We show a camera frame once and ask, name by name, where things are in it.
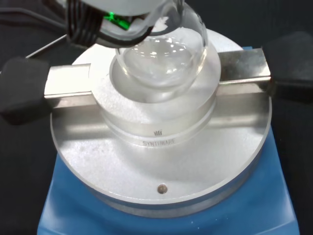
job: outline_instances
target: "black rubber grip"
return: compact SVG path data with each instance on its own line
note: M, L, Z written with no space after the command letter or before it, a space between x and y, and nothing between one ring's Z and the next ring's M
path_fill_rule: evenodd
M269 94L313 102L313 37L306 32L295 32L262 48L271 72Z
M51 113L45 100L48 63L25 58L9 60L0 75L0 115L21 125Z

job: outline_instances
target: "screw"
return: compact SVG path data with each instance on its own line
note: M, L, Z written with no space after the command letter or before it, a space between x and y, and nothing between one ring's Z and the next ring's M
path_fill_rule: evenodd
M165 194L167 192L167 186L166 185L159 185L157 187L157 191L160 194Z

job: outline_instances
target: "metal clamp bar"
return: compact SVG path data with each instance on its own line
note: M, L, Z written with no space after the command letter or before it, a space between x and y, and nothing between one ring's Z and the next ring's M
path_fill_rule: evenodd
M267 90L270 71L262 49L219 53L222 74L217 95L262 93ZM53 108L94 105L86 65L51 67L45 98Z

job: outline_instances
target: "green led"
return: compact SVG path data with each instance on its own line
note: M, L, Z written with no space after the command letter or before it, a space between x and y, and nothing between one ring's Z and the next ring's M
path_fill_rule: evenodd
M113 24L121 27L124 30L128 30L131 26L131 23L128 21L125 21L123 19L120 19L118 16L114 14L114 12L107 13L106 16L103 17L104 19L107 19L108 21L112 22Z

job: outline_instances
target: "circular metal base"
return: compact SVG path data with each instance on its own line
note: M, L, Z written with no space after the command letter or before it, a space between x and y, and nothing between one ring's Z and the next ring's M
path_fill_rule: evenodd
M240 49L215 32L208 36L217 51ZM92 47L76 63L97 53ZM120 139L97 106L56 110L51 129L65 164L97 197L124 212L165 218L201 211L235 191L257 163L270 117L266 94L217 96L202 131L155 148Z

